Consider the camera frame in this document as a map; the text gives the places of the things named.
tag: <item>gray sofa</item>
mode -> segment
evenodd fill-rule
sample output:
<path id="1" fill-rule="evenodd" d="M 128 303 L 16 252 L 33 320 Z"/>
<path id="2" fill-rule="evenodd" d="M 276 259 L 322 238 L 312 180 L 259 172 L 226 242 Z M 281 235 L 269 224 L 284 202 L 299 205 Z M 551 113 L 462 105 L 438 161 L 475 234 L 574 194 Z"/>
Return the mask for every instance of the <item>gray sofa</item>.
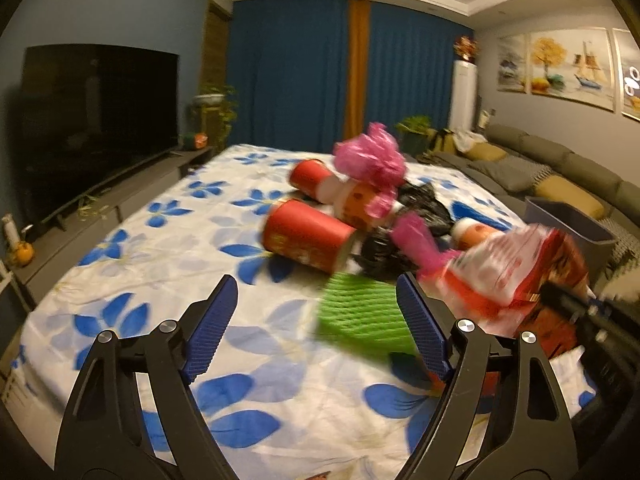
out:
<path id="1" fill-rule="evenodd" d="M 633 271 L 638 275 L 636 288 L 640 298 L 640 187 L 622 180 L 613 171 L 577 155 L 562 144 L 529 135 L 517 128 L 492 124 L 484 134 L 489 143 L 500 147 L 507 154 L 548 166 L 551 173 L 571 181 L 602 204 L 604 215 L 598 220 L 618 238 L 619 243 L 614 251 L 618 260 L 610 264 L 596 288 L 603 291 L 609 285 L 607 295 L 612 296 L 612 282 Z M 430 159 L 437 164 L 462 171 L 505 206 L 523 217 L 524 199 L 528 194 L 532 194 L 532 190 L 505 190 L 505 187 L 510 186 L 501 186 L 487 175 L 490 173 L 486 170 L 488 164 L 471 161 L 462 154 L 436 152 L 431 154 Z M 629 276 L 626 277 L 625 282 L 632 281 Z"/>

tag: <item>white bedsheet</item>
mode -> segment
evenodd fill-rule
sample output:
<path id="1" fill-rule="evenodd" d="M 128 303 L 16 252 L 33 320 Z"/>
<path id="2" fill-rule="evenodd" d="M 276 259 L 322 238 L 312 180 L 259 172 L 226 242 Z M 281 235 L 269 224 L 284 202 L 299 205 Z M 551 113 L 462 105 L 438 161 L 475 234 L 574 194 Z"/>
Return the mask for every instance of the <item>white bedsheet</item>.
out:
<path id="1" fill-rule="evenodd" d="M 293 164 L 310 157 L 331 162 L 329 155 L 234 146 L 159 196 L 66 273 L 28 317 L 15 365 L 27 364 L 64 405 L 98 332 L 148 333 L 178 319 L 230 273 L 239 283 L 238 308 L 192 390 L 240 479 L 327 471 L 330 479 L 394 478 L 436 405 L 427 379 L 404 354 L 374 364 L 317 341 L 315 310 L 327 276 L 258 243 L 270 203 L 291 191 Z M 409 180 L 430 180 L 448 207 L 458 200 L 521 224 L 460 172 L 409 167 Z M 577 357 L 554 363 L 571 413 L 590 392 Z M 170 460 L 146 376 L 140 393 L 154 449 Z M 476 440 L 485 419 L 478 416 Z"/>

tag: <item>television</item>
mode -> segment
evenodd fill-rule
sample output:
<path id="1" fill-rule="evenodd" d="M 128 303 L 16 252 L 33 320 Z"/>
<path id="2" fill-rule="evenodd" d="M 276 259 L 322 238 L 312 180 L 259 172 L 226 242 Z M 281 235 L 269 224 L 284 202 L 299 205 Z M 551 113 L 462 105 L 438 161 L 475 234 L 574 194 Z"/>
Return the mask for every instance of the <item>television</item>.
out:
<path id="1" fill-rule="evenodd" d="M 26 49 L 13 143 L 24 213 L 47 222 L 177 146 L 178 56 L 102 44 Z"/>

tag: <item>framed painting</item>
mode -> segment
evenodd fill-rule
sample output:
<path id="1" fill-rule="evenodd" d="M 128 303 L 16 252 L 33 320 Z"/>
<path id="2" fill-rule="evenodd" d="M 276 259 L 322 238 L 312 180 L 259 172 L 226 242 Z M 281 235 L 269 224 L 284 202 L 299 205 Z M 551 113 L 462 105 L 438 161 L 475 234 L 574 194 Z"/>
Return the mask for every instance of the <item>framed painting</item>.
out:
<path id="1" fill-rule="evenodd" d="M 640 121 L 640 48 L 628 30 L 613 29 L 618 52 L 622 114 Z"/>
<path id="2" fill-rule="evenodd" d="M 605 28 L 534 32 L 529 64 L 533 94 L 614 110 L 611 47 Z"/>
<path id="3" fill-rule="evenodd" d="M 527 38 L 525 34 L 498 40 L 498 90 L 522 92 L 527 88 Z"/>

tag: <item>gray plastic bin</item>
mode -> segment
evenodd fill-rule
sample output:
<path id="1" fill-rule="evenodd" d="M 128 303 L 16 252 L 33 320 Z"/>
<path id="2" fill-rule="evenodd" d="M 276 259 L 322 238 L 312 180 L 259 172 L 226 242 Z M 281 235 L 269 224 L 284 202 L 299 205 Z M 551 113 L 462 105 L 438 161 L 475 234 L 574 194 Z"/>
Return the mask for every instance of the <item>gray plastic bin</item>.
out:
<path id="1" fill-rule="evenodd" d="M 584 257 L 589 269 L 589 281 L 594 285 L 607 265 L 616 239 L 590 216 L 564 202 L 527 197 L 524 221 L 542 224 L 569 233 Z"/>

